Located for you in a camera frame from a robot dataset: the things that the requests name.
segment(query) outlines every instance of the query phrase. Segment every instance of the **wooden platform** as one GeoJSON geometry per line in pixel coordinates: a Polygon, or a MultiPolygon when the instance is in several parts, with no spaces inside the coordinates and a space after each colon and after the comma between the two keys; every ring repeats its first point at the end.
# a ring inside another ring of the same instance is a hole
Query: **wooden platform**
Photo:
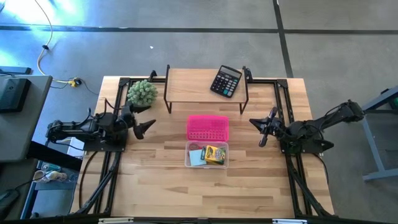
{"type": "MultiPolygon", "coordinates": [[[[96,113],[103,111],[104,97],[114,103],[118,82],[119,77],[104,77],[96,113]]],[[[311,119],[304,80],[292,78],[288,84],[295,119],[311,119]]],[[[243,115],[237,113],[238,105],[214,103],[179,103],[168,114],[163,101],[164,84],[156,86],[159,98],[150,110],[138,114],[137,119],[157,121],[141,141],[130,130],[119,168],[112,216],[293,217],[285,157],[280,153],[279,143],[270,136],[267,146],[260,148],[261,136],[249,123],[249,118],[263,118],[276,105],[271,85],[249,84],[250,101],[243,115]],[[190,114],[229,117],[228,169],[184,166],[185,125],[190,114]]],[[[97,153],[88,167],[83,184],[84,202],[98,185],[103,156],[104,153],[97,153]]],[[[324,208],[333,213],[322,163],[315,156],[304,154],[303,164],[308,187],[324,208]]],[[[78,209],[78,188],[71,212],[78,209]]],[[[304,212],[300,190],[298,194],[304,212]]]]}
{"type": "Polygon", "coordinates": [[[167,80],[167,102],[175,103],[244,103],[246,86],[243,75],[232,98],[210,91],[218,69],[171,68],[167,80]]]}

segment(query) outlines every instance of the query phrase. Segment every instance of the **black calculator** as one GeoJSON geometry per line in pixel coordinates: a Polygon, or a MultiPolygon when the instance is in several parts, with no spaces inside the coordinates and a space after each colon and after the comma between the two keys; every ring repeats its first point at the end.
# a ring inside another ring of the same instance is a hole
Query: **black calculator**
{"type": "Polygon", "coordinates": [[[211,84],[210,90],[231,98],[234,95],[236,87],[238,87],[241,76],[242,73],[238,70],[222,65],[218,70],[213,84],[211,84]]]}

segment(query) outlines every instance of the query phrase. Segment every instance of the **gray floor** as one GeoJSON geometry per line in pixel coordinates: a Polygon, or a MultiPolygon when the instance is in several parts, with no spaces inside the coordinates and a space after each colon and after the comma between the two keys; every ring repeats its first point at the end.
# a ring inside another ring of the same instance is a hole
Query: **gray floor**
{"type": "MultiPolygon", "coordinates": [[[[17,6],[19,1],[6,3],[0,25],[47,24],[33,1],[26,7],[17,6]]],[[[55,25],[277,27],[271,0],[39,2],[55,25]]],[[[279,0],[279,4],[286,29],[398,29],[397,1],[279,0]]],[[[31,67],[39,74],[35,63],[48,36],[35,30],[0,31],[0,64],[31,67]]],[[[286,39],[294,77],[305,79],[314,117],[349,98],[364,104],[398,84],[396,35],[287,35],[286,39]]],[[[168,63],[183,68],[246,65],[255,77],[286,77],[278,34],[55,32],[50,47],[42,61],[46,73],[58,79],[81,77],[96,92],[104,75],[148,75],[151,70],[164,74],[168,63]]],[[[44,142],[48,123],[82,119],[95,103],[96,96],[82,87],[51,89],[34,139],[44,142]]],[[[362,181],[361,176],[376,171],[376,165],[361,124],[339,124],[328,129],[325,138],[335,143],[325,161],[336,214],[397,222],[398,178],[362,181]]],[[[42,194],[35,212],[67,213],[71,192],[42,194]],[[46,198],[58,199],[49,203],[46,198]]]]}

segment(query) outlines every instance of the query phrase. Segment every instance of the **sticky note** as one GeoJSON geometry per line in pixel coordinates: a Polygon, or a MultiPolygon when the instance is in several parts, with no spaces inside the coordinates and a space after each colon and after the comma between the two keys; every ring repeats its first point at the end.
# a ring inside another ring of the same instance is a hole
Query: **sticky note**
{"type": "Polygon", "coordinates": [[[201,149],[189,151],[189,158],[191,160],[191,166],[206,165],[206,161],[201,158],[201,149]]]}

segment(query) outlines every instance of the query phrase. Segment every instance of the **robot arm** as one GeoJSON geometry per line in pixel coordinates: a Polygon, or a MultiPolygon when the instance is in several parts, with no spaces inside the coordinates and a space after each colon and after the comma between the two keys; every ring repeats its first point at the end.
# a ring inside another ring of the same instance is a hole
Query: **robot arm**
{"type": "Polygon", "coordinates": [[[322,131],[340,122],[360,121],[364,117],[361,107],[351,100],[342,103],[316,120],[295,121],[286,127],[276,118],[277,108],[274,107],[270,115],[264,119],[250,119],[261,134],[259,146],[264,147],[268,134],[275,136],[282,144],[287,145],[286,153],[321,153],[334,144],[323,138],[322,131]]]}
{"type": "Polygon", "coordinates": [[[48,125],[46,137],[52,142],[75,137],[83,142],[99,139],[102,143],[116,144],[123,131],[133,128],[136,138],[143,139],[145,132],[156,120],[137,124],[134,113],[140,113],[149,108],[150,106],[135,108],[131,102],[128,102],[121,108],[120,116],[113,113],[91,116],[89,112],[87,118],[80,123],[54,121],[48,125]]]}

